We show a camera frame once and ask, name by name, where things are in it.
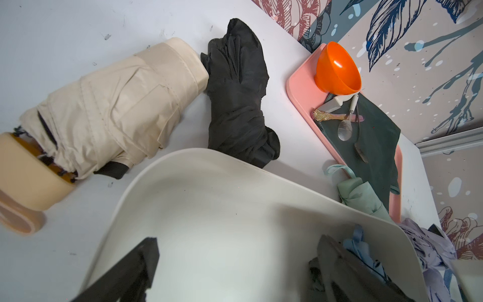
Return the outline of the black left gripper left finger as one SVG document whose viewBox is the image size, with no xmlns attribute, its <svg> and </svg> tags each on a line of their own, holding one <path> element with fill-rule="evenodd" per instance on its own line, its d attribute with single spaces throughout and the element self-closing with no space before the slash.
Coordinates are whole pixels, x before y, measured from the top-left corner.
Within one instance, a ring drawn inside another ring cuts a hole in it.
<svg viewBox="0 0 483 302">
<path fill-rule="evenodd" d="M 145 238 L 74 301 L 146 301 L 159 256 L 157 239 Z"/>
</svg>

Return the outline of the light blue umbrella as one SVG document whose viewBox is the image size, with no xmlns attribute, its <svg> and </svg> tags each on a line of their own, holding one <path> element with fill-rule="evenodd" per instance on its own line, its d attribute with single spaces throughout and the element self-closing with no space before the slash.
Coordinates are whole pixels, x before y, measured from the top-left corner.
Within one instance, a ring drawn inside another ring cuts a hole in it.
<svg viewBox="0 0 483 302">
<path fill-rule="evenodd" d="M 387 283 L 390 280 L 381 262 L 372 258 L 369 244 L 364 241 L 364 230 L 362 226 L 356 225 L 352 238 L 345 239 L 342 245 L 346 250 L 361 260 L 365 267 L 368 268 L 378 280 L 383 283 Z"/>
</svg>

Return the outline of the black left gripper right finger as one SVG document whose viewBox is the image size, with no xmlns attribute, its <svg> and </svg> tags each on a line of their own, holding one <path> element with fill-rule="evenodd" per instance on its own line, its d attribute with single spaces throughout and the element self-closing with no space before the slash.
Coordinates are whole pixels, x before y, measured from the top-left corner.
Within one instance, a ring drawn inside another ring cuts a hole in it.
<svg viewBox="0 0 483 302">
<path fill-rule="evenodd" d="M 392 281 L 378 280 L 355 255 L 323 235 L 317 258 L 329 268 L 325 289 L 330 301 L 411 301 Z"/>
</svg>

